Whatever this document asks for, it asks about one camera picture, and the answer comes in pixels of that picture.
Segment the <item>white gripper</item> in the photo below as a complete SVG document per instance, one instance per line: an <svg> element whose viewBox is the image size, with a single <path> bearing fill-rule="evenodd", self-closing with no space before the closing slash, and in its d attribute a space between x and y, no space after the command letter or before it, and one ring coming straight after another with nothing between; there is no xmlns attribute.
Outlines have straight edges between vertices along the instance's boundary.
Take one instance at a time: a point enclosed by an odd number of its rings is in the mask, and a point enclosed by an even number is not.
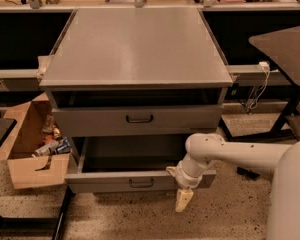
<svg viewBox="0 0 300 240"><path fill-rule="evenodd" d="M196 188L203 178L203 173L207 170L207 161L197 161L191 157L185 157L176 168L168 166L166 171L175 177L178 185L182 188L177 191L175 210L182 212L191 201Z"/></svg>

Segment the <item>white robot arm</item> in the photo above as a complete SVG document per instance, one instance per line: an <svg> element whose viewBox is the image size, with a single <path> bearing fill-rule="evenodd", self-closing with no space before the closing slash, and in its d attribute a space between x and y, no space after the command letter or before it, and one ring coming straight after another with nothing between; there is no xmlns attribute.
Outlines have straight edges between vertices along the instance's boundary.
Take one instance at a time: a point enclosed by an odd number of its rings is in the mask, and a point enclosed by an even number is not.
<svg viewBox="0 0 300 240"><path fill-rule="evenodd" d="M215 160L272 178L266 240L300 240L300 141L291 144L227 142L218 134L193 134L186 155L167 171L179 185L175 210L183 211Z"/></svg>

